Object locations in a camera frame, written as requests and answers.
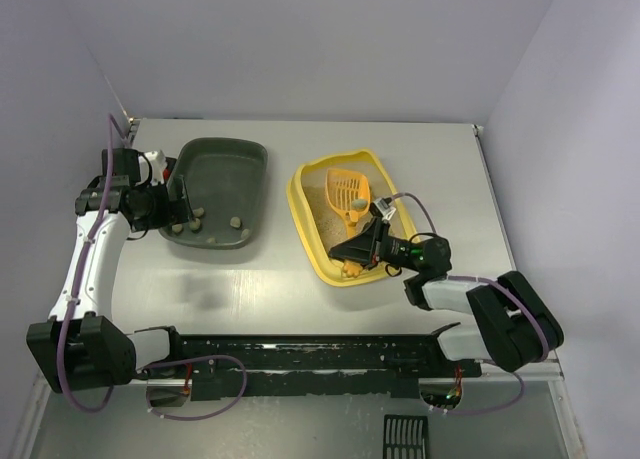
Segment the yellow litter box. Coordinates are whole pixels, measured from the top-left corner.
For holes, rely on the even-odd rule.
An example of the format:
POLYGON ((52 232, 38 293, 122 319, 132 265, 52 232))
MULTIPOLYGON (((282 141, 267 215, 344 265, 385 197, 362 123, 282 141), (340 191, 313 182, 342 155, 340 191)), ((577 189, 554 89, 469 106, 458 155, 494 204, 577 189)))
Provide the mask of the yellow litter box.
POLYGON ((307 256, 319 278, 331 286, 358 286, 384 279, 387 273, 383 265, 372 270, 364 270, 356 277, 347 276, 343 271, 343 263, 330 259, 328 251, 323 247, 303 187, 323 187, 325 190, 326 171, 330 167, 363 172, 369 180, 374 199, 397 192, 382 162, 369 149, 325 156, 299 166, 287 185, 286 195, 294 224, 307 256))

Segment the orange litter scoop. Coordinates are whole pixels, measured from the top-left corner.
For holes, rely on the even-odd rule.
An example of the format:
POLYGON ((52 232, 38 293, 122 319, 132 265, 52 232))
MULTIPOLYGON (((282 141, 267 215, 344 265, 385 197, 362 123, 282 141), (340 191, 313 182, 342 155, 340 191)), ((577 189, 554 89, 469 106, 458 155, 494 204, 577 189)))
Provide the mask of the orange litter scoop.
POLYGON ((346 226, 348 239, 357 235, 368 217, 371 203, 369 180, 363 172, 330 167, 325 176, 325 196, 330 207, 339 215, 346 226), (366 199, 368 207, 361 212, 351 209, 351 202, 366 199))

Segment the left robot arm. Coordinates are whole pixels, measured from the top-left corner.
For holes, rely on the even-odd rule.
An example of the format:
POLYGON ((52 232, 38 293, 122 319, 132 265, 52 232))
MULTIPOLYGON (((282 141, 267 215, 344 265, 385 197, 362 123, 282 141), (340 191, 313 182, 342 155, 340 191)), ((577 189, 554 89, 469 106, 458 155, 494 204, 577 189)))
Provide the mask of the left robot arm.
POLYGON ((103 151, 103 172, 75 200, 76 233, 62 291, 26 343, 56 393, 126 385, 147 365, 172 360, 172 326, 125 333, 112 321, 112 295, 128 239, 191 219, 183 186, 167 183, 175 165, 161 151, 103 151))

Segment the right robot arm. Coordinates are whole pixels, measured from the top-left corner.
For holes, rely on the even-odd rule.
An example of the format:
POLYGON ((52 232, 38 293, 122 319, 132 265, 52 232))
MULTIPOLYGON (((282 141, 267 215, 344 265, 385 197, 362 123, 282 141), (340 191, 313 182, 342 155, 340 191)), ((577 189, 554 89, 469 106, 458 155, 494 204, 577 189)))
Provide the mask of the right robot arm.
POLYGON ((449 361, 488 361, 506 372, 543 362, 564 343, 564 331, 526 277, 509 271, 495 279, 452 275, 451 247, 444 237, 417 233, 401 239, 387 221, 374 218, 328 256, 369 270, 380 264, 415 273, 403 281, 409 303, 424 311, 451 311, 474 320, 435 333, 449 361))

